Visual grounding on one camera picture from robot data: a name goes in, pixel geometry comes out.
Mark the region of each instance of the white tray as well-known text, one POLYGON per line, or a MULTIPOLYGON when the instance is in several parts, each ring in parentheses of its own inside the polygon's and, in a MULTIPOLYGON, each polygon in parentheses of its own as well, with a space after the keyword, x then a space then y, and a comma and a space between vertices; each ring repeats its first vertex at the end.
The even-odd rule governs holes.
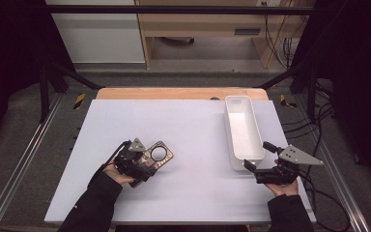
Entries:
POLYGON ((257 127, 251 98, 228 96, 225 99, 225 128, 231 166, 235 170, 246 170, 243 160, 258 165, 265 157, 263 141, 257 127))

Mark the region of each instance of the horizontal black bar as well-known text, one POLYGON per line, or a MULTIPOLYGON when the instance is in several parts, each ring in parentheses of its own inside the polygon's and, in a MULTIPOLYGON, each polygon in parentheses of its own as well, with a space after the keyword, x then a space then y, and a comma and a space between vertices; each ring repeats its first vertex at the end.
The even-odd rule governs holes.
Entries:
POLYGON ((333 10, 313 7, 28 5, 23 6, 22 9, 52 14, 326 15, 334 13, 333 10))

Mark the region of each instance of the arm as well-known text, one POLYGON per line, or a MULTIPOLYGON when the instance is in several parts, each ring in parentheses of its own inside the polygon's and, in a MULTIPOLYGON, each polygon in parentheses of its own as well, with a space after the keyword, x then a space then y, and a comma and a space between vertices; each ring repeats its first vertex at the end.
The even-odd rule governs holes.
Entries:
POLYGON ((291 185, 266 185, 275 198, 268 202, 271 216, 270 232, 314 231, 308 213, 299 196, 298 182, 291 185))
POLYGON ((122 185, 134 179, 107 165, 80 196, 58 231, 108 231, 122 185))

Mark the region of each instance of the person's left hand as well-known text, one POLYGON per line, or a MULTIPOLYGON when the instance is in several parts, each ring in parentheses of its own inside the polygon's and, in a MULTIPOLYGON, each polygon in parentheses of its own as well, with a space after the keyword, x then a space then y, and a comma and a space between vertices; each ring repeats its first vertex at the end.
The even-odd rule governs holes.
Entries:
POLYGON ((114 163, 109 163, 104 169, 103 172, 117 182, 119 185, 124 185, 127 183, 133 182, 135 179, 130 176, 124 176, 114 166, 114 163))

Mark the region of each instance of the yellow and black tape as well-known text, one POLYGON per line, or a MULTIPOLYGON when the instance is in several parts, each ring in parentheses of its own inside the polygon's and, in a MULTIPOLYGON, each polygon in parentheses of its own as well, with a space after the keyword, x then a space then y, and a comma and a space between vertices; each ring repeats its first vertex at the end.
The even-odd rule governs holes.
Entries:
POLYGON ((285 96, 283 95, 280 95, 280 99, 281 99, 281 105, 283 106, 290 106, 291 108, 296 108, 297 105, 295 103, 287 103, 287 101, 285 100, 285 96))
POLYGON ((77 96, 73 109, 78 109, 80 107, 80 105, 83 102, 84 97, 85 97, 85 94, 80 94, 79 96, 77 96))

